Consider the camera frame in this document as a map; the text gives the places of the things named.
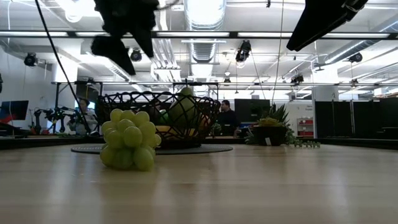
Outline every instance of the plant pot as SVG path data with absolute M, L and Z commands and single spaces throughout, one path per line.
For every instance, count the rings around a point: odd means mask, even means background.
M 260 146 L 269 146 L 267 140 L 271 146 L 280 146 L 285 143 L 286 140 L 286 127 L 254 127 L 253 135 L 257 139 Z

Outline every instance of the grape bunch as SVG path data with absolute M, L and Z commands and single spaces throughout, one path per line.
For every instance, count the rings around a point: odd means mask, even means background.
M 155 125 L 149 115 L 140 111 L 137 114 L 115 109 L 111 121 L 102 125 L 105 145 L 100 158 L 104 165 L 115 169 L 150 171 L 154 166 L 155 148 L 162 139 L 156 134 Z

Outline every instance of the table surface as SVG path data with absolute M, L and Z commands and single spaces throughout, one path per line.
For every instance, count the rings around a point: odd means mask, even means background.
M 237 145 L 120 172 L 70 148 L 0 151 L 1 223 L 398 221 L 398 151 Z

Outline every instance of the person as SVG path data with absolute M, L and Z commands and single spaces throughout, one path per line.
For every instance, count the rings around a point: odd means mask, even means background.
M 89 128 L 92 129 L 95 125 L 97 125 L 97 120 L 95 119 L 95 115 L 92 112 L 88 111 L 88 105 L 90 105 L 90 102 L 87 99 L 80 98 L 79 105 L 81 108 L 80 114 L 86 118 Z M 75 122 L 69 121 L 67 125 L 69 126 L 71 131 L 76 131 L 77 135 L 85 135 L 87 133 L 82 118 L 77 117 L 75 119 Z
M 237 138 L 240 122 L 235 111 L 231 110 L 231 103 L 228 100 L 221 102 L 221 113 L 218 115 L 217 123 L 223 127 L 224 134 L 233 133 L 234 138 Z

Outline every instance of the black wire basket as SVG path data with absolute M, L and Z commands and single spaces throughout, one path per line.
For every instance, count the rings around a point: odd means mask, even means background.
M 114 109 L 145 111 L 162 138 L 162 149 L 199 147 L 209 136 L 220 103 L 209 97 L 185 96 L 170 92 L 124 92 L 99 96 L 95 107 L 98 122 L 110 120 Z

